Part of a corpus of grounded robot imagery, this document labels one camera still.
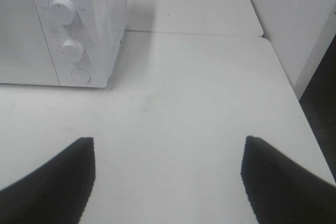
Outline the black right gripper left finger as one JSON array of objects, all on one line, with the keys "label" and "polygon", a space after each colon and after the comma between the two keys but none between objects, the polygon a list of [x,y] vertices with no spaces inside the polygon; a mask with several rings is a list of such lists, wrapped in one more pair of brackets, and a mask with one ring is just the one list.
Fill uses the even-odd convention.
[{"label": "black right gripper left finger", "polygon": [[1,190],[1,223],[79,223],[95,183],[91,137]]}]

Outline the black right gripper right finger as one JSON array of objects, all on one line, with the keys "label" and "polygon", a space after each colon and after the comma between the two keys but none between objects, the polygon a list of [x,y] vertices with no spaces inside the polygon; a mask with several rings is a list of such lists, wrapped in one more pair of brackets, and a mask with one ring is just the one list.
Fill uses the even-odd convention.
[{"label": "black right gripper right finger", "polygon": [[246,138],[240,175],[259,223],[335,223],[335,186],[265,140]]}]

